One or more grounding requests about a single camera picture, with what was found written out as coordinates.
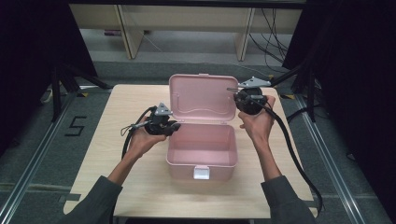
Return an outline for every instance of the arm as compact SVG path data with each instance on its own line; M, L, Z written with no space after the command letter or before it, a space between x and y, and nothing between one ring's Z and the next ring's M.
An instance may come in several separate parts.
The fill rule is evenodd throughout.
M99 177L86 198L58 223L108 223L113 206L122 190L122 184L132 167L155 144L164 141L164 135L150 135L144 128L134 132L123 159L106 178Z
M272 107L275 98L267 98L268 104ZM276 165L269 144L274 119L265 110L255 116L240 112L238 117L243 121L240 127L247 131L259 157L265 180L262 189L271 209L272 223L316 223L311 211L298 198L288 179Z

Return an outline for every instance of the box latch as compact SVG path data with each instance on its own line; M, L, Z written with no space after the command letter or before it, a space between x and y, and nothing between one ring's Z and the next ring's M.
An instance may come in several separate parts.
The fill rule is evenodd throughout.
M210 169L205 165L196 165L194 168L194 179L209 179Z

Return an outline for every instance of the wooden table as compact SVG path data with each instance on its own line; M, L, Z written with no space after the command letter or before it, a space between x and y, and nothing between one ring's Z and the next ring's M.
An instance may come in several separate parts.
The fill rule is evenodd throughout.
M286 120L276 90L267 88L262 91L263 94L275 96L274 110ZM159 102L170 106L167 85L117 85L113 89L71 194L80 194L82 200L100 175L110 174L120 161L125 140L125 136L120 135L120 130L136 122L148 107L158 105ZM239 128L241 123L237 116L229 122L235 128L239 157L233 177L229 181L173 179L169 175L165 159L168 148L166 140L154 146L135 164L123 184L114 215L269 218L270 209L260 185L263 177L259 159L248 135ZM289 179L301 199L312 202L311 191L298 173L277 124L273 127L270 139L271 149L281 172ZM69 213L77 203L67 201L64 212ZM314 215L317 213L316 208L311 210Z

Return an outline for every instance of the plastic box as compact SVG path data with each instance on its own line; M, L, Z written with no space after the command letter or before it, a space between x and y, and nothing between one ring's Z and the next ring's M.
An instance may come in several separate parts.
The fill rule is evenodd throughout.
M169 138L166 160L177 179L228 180L238 162L235 132L226 121L235 116L234 77L173 75L169 79L173 117L180 129Z

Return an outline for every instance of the gray sleeve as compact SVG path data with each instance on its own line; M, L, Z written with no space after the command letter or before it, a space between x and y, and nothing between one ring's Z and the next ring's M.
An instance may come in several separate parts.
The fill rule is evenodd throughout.
M263 182L262 190L271 209L271 221L273 224L316 223L311 211L298 198L285 176L282 175Z
M91 191L58 223L108 223L122 187L100 176Z

